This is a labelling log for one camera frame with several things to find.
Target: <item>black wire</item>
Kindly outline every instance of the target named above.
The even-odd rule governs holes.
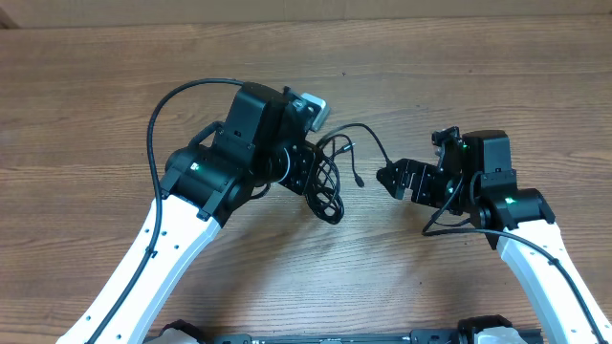
[[[256,194],[256,195],[252,195],[252,196],[249,198],[249,200],[258,200],[258,199],[260,199],[260,198],[262,198],[262,197],[266,196],[266,194],[268,194],[268,191],[270,191],[270,183],[267,183],[267,184],[266,184],[266,187],[264,187],[264,189],[263,189],[261,192],[259,192],[259,193],[258,193],[258,194]]]
[[[580,294],[580,291],[578,287],[576,286],[576,283],[572,279],[572,276],[570,276],[567,270],[561,265],[561,262],[557,258],[555,258],[552,254],[548,253],[546,249],[539,247],[538,245],[530,242],[527,239],[521,238],[518,235],[514,235],[512,233],[508,233],[504,231],[491,230],[491,229],[478,229],[478,228],[442,229],[442,230],[436,230],[432,232],[424,232],[423,235],[437,236],[437,235],[444,235],[444,234],[467,234],[467,233],[490,234],[490,235],[496,235],[500,237],[506,237],[509,239],[513,239],[529,248],[532,248],[533,250],[537,251],[539,254],[546,257],[546,259],[548,259],[548,263],[550,265],[554,265],[555,267],[557,267],[558,271],[561,273],[563,278],[565,278],[565,281],[567,282],[570,289],[576,296],[576,300],[578,301],[580,308],[582,309],[582,312],[584,312],[584,316],[586,317],[586,320],[589,323],[589,326],[591,327],[591,329],[593,330],[593,334],[597,338],[598,342],[601,344],[608,343],[603,338],[603,335],[601,334],[600,329],[598,328],[597,323],[595,322],[595,319],[593,318],[593,314],[591,314],[591,312],[589,311],[589,308],[586,306],[586,302],[584,301],[584,298]]]
[[[374,140],[376,141],[376,143],[379,145],[379,148],[381,149],[382,155],[384,156],[384,160],[386,161],[387,164],[389,163],[393,163],[393,161],[391,161],[389,159],[389,157],[386,155],[386,152],[384,151],[384,147],[383,144],[381,143],[381,141],[379,140],[379,137],[376,136],[376,134],[374,133],[374,131],[372,129],[370,129],[369,126],[363,124],[363,123],[349,123],[349,124],[344,124],[341,125],[340,127],[332,130],[331,132],[327,133],[327,135],[325,135],[324,137],[321,138],[321,140],[319,140],[317,142],[317,147],[320,148],[320,144],[326,140],[328,140],[331,136],[333,136],[334,134],[336,134],[337,132],[339,132],[340,130],[344,130],[346,128],[352,128],[352,127],[361,127],[365,130],[367,130],[370,135],[372,136],[372,138],[374,138]]]
[[[342,202],[342,198],[339,196],[339,171],[336,163],[333,162],[330,157],[323,155],[322,160],[324,164],[318,167],[316,177],[309,183],[309,185],[306,186],[304,196],[306,197],[306,203],[319,219],[331,225],[336,225],[344,216],[344,203]],[[331,174],[325,171],[326,165],[329,165],[330,172],[334,174],[336,180],[335,182],[334,179],[332,179]],[[319,177],[320,174],[325,176],[323,181]],[[331,210],[332,213],[328,214],[326,212],[327,210]]]
[[[459,182],[455,185],[454,190],[452,190],[452,194],[450,195],[450,197],[448,197],[447,202],[444,205],[442,205],[440,209],[436,210],[436,212],[434,212],[433,215],[431,215],[431,218],[429,218],[429,222],[427,222],[427,224],[423,227],[423,230],[421,231],[422,233],[425,234],[427,230],[431,227],[431,225],[433,225],[440,218],[440,215],[442,215],[442,213],[444,213],[448,209],[452,201],[454,201],[454,199],[457,198],[457,195],[459,195],[462,185],[463,185],[463,175],[461,175]]]
[[[96,340],[98,340],[99,336],[106,328],[106,325],[108,325],[115,313],[121,307],[123,301],[125,301],[125,298],[127,298],[129,292],[134,288],[134,285],[141,276],[142,271],[146,266],[146,263],[154,252],[155,244],[157,243],[157,238],[160,234],[160,227],[162,225],[162,187],[160,186],[160,178],[157,175],[157,166],[155,164],[155,157],[153,155],[153,126],[155,125],[155,120],[157,119],[157,116],[160,111],[162,111],[164,105],[178,93],[193,86],[211,83],[225,83],[236,86],[242,86],[244,84],[243,81],[229,78],[206,78],[190,81],[184,85],[175,88],[169,94],[167,94],[162,100],[160,100],[160,102],[155,107],[155,110],[153,110],[153,114],[151,114],[151,119],[149,120],[149,125],[146,130],[146,156],[149,160],[149,169],[151,170],[151,178],[153,180],[153,190],[155,191],[155,225],[153,227],[153,234],[151,235],[151,241],[149,242],[149,246],[146,248],[146,252],[141,260],[141,263],[136,268],[134,275],[132,275],[132,278],[127,283],[127,286],[125,286],[125,289],[121,293],[120,297],[117,299],[117,301],[115,302],[111,310],[106,314],[106,316],[104,316],[104,319],[102,319],[92,336],[89,338],[89,340],[87,341],[88,344],[94,344]]]
[[[461,221],[461,222],[458,222],[458,223],[456,223],[456,224],[440,224],[440,223],[439,223],[439,222],[437,222],[437,221],[434,221],[433,223],[434,223],[434,224],[436,224],[436,225],[438,225],[438,226],[446,226],[446,227],[458,227],[458,226],[465,226],[465,225],[469,224],[469,223],[470,223],[470,218],[467,218],[467,219],[465,219],[465,220],[463,220],[463,221]]]
[[[212,135],[212,133],[214,133],[217,129],[221,128],[222,125],[223,122],[219,120],[209,124],[206,128],[202,129],[198,134],[196,134],[193,139],[191,139],[188,146],[193,147],[199,145],[200,143],[202,143],[203,140],[206,140],[207,137]]]
[[[322,153],[321,163],[316,169],[315,177],[312,181],[310,181],[309,185],[306,186],[304,196],[306,197],[306,203],[311,210],[313,210],[313,213],[319,217],[319,219],[332,225],[339,223],[344,216],[344,204],[339,195],[340,179],[339,170],[335,162],[336,156],[348,151],[351,152],[351,168],[353,170],[353,176],[355,177],[355,183],[357,183],[359,187],[364,187],[363,179],[357,173],[357,169],[355,168],[355,150],[353,142],[347,135],[337,134],[337,132],[351,127],[361,127],[367,130],[379,145],[387,165],[392,163],[384,151],[383,144],[376,136],[374,131],[363,123],[350,123],[342,125],[327,133],[327,135],[317,142],[316,147],[320,149],[321,152],[324,152],[325,147],[331,142],[332,155],[327,156],[325,153]],[[336,139],[338,138],[345,139],[348,143],[342,146],[339,150],[336,150]]]

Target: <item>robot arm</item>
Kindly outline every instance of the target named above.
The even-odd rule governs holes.
[[[214,218],[197,218],[199,209],[176,196],[163,200],[161,237],[154,256],[115,313],[98,343],[142,343],[153,320],[187,267],[221,229]],[[142,228],[94,303],[57,343],[85,343],[110,311],[142,259],[155,222],[155,202]]]
[[[611,340],[610,322],[574,267],[557,224],[535,220],[519,223],[517,229],[506,231],[546,249],[559,260],[576,284],[603,337]],[[550,343],[597,343],[574,292],[548,259],[504,237],[499,239],[497,251],[525,290]]]
[[[394,198],[401,200],[409,188],[412,202],[438,208],[423,234],[484,232],[518,278],[551,343],[612,340],[610,322],[572,264],[555,214],[537,190],[517,188],[508,136],[498,130],[460,136],[459,128],[451,127],[434,132],[432,142],[438,146],[437,165],[402,159],[377,173]],[[446,210],[453,215],[466,212],[470,218],[443,226],[471,223],[485,230],[427,231]],[[504,237],[504,232],[518,238]],[[516,240],[521,238],[531,246]]]
[[[161,209],[156,207],[159,200],[154,200],[134,244],[99,296],[57,343],[142,343],[195,257],[235,209],[258,198],[251,195],[255,187],[279,183],[303,194],[320,159],[306,135],[318,130],[329,115],[325,101],[308,94],[298,96],[288,87],[279,93],[256,83],[204,79],[172,91],[158,105],[152,122],[173,95],[205,83],[241,86],[226,122],[212,123],[171,155],[164,177],[156,183]],[[213,133],[210,147],[199,144]],[[154,227],[160,220],[155,242]],[[139,276],[135,271],[142,262]],[[133,276],[136,282],[130,289]]]

